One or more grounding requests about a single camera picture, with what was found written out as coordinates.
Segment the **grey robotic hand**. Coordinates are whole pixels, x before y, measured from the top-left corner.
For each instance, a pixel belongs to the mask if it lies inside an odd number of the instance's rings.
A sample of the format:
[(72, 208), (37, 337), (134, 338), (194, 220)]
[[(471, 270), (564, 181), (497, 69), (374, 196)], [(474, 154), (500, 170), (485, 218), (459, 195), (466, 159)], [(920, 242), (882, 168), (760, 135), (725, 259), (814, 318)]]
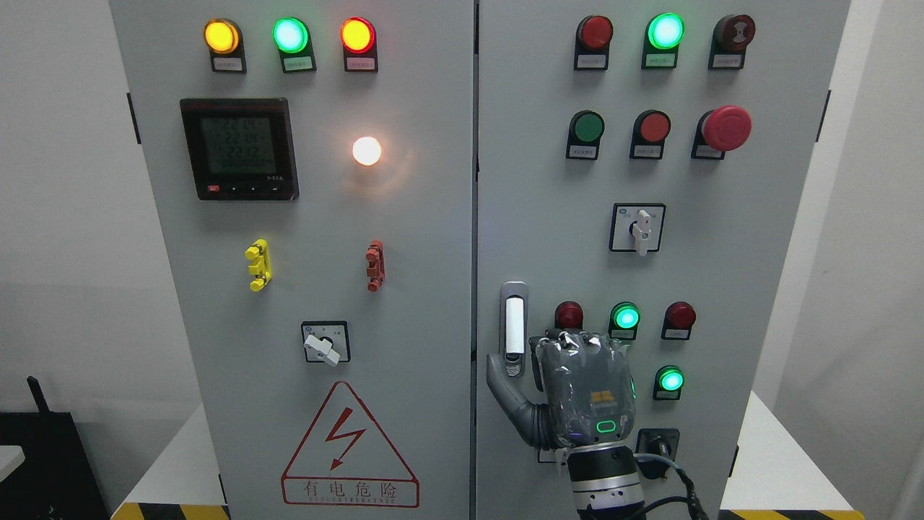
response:
[(626, 347), (606, 334), (550, 329), (529, 345), (546, 401), (534, 404), (506, 376), (498, 353), (487, 356), (487, 385), (528, 446), (558, 450), (623, 441), (636, 415)]

